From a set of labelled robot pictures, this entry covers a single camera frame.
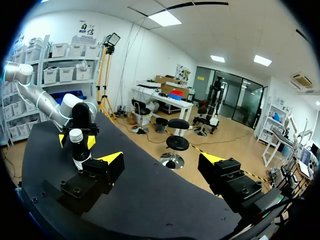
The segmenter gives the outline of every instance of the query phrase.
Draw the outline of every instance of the red box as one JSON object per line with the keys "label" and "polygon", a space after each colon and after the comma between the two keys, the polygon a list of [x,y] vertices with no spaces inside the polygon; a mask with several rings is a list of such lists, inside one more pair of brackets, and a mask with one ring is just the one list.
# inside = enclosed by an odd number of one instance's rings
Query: red box
{"label": "red box", "polygon": [[175,95],[178,95],[178,96],[181,96],[181,97],[184,95],[184,93],[182,91],[177,91],[177,90],[173,90],[173,91],[171,91],[169,93],[170,94],[175,94]]}

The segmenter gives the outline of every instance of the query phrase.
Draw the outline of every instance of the bucket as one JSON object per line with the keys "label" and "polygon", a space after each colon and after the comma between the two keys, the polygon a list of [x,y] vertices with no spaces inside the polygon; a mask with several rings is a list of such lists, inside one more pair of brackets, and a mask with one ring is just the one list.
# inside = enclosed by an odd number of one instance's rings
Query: bucket
{"label": "bucket", "polygon": [[166,131],[166,126],[168,125],[168,120],[162,117],[158,117],[155,120],[155,131],[159,134],[163,134]]}

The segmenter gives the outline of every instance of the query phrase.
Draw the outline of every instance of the wooden floor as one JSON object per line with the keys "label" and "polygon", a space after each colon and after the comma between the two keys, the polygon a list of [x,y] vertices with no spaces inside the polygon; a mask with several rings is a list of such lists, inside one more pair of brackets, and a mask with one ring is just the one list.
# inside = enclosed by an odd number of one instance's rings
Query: wooden floor
{"label": "wooden floor", "polygon": [[[163,112],[159,112],[158,114],[167,119],[179,118],[179,113],[172,113],[171,115],[168,115]],[[192,120],[196,115],[197,109],[194,107],[189,118],[190,123],[192,123]],[[253,129],[223,116],[219,116],[219,121],[219,126],[212,135],[207,131],[208,135],[202,137],[196,135],[193,130],[187,130],[184,137],[190,142],[190,144],[195,145],[204,152],[224,159],[234,158],[241,163],[241,168],[243,170],[265,178],[266,170],[273,167],[274,164],[278,162],[278,159],[274,158],[269,166],[265,167],[262,159],[262,153],[266,145],[257,142],[256,138],[253,136]],[[167,133],[160,134],[155,132],[155,126],[153,124],[149,124],[147,126],[149,128],[149,134],[147,136],[137,135],[129,131],[132,125],[126,124],[125,119],[118,118],[115,121],[115,124],[131,140],[155,159],[159,160],[162,154],[171,152],[170,148],[166,149],[167,145],[165,142],[169,135]],[[7,159],[14,165],[15,177],[13,174],[13,167],[7,160],[5,161],[11,177],[14,177],[13,181],[16,184],[21,181],[21,178],[18,177],[21,177],[22,161],[26,143],[27,141],[20,141],[15,143],[14,146],[10,147],[8,150],[6,147],[2,148],[3,152],[6,153],[5,155]],[[184,159],[185,165],[182,169],[176,170],[175,173],[190,183],[211,193],[208,184],[197,169],[200,152],[190,146],[188,150],[181,151],[178,154]],[[249,175],[249,177],[255,181],[258,180],[253,176]],[[264,192],[267,191],[266,186],[263,186]]]}

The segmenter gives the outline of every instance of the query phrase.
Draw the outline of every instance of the black stool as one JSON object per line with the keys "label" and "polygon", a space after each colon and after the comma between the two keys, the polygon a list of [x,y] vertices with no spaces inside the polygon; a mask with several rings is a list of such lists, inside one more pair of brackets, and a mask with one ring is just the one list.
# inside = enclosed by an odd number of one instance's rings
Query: black stool
{"label": "black stool", "polygon": [[143,116],[150,114],[150,109],[146,108],[146,104],[142,101],[131,100],[132,105],[134,106],[134,112],[140,115],[139,123],[140,125],[136,125],[132,127],[132,132],[136,134],[147,134],[149,129],[147,127],[142,126]]}
{"label": "black stool", "polygon": [[[189,123],[183,119],[171,119],[168,127],[180,130],[189,129]],[[182,169],[185,161],[177,154],[177,151],[185,151],[189,148],[189,142],[182,136],[172,135],[166,139],[166,144],[173,152],[167,152],[160,157],[162,165],[169,169]]]}
{"label": "black stool", "polygon": [[201,117],[202,114],[207,114],[207,109],[206,108],[199,108],[198,109],[198,114],[200,114],[200,116],[198,117],[197,121],[199,123],[202,124],[202,126],[199,126],[198,128],[196,128],[194,130],[194,133],[199,135],[199,136],[202,136],[202,137],[205,137],[207,136],[207,134],[205,133],[205,125],[206,123],[208,122],[208,120],[205,118],[205,117]]}

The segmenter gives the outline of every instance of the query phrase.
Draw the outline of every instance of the tripod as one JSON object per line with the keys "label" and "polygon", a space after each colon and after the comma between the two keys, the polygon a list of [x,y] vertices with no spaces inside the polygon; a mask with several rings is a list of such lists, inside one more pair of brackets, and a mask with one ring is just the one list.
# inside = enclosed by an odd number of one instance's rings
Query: tripod
{"label": "tripod", "polygon": [[[112,45],[108,45],[107,43],[104,44],[104,51],[103,51],[103,57],[102,57],[102,62],[101,62],[101,71],[100,71],[100,74],[99,74],[99,82],[98,82],[98,86],[97,87],[97,93],[96,93],[96,101],[98,103],[98,112],[101,110],[100,108],[102,108],[104,114],[110,119],[110,121],[114,123],[114,121],[112,120],[111,116],[109,115],[109,113],[107,112],[106,110],[106,101],[109,105],[109,109],[111,110],[112,112],[112,115],[114,117],[114,119],[116,120],[116,115],[114,113],[114,110],[112,109],[111,107],[111,104],[109,102],[109,99],[108,99],[108,96],[107,96],[107,83],[108,83],[108,77],[109,77],[109,70],[110,70],[110,63],[111,63],[111,56],[112,54],[115,52],[115,46],[112,46]],[[104,63],[105,63],[105,58],[106,58],[106,55],[109,55],[108,56],[108,62],[106,64],[106,72],[105,72],[105,80],[104,80],[104,85],[102,86],[103,87],[103,95],[102,97],[100,98],[100,85],[101,85],[101,76],[102,76],[102,70],[103,70],[103,67],[104,67]]]}

